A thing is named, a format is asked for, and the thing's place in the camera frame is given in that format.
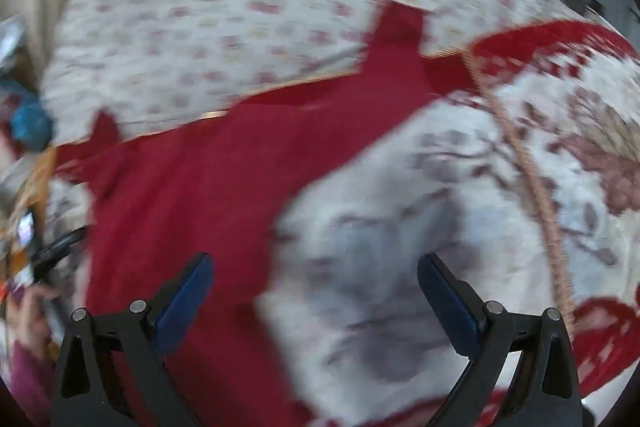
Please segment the person's left hand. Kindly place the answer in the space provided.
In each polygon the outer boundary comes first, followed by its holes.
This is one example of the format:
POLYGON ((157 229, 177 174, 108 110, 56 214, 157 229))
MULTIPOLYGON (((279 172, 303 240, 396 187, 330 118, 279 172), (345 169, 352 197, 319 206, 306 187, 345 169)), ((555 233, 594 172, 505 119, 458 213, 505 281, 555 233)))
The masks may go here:
POLYGON ((51 329, 43 311, 43 303, 58 297, 58 292, 42 284, 27 287, 21 299, 9 295, 6 305, 6 318, 15 339, 35 359, 43 361, 47 358, 51 329))

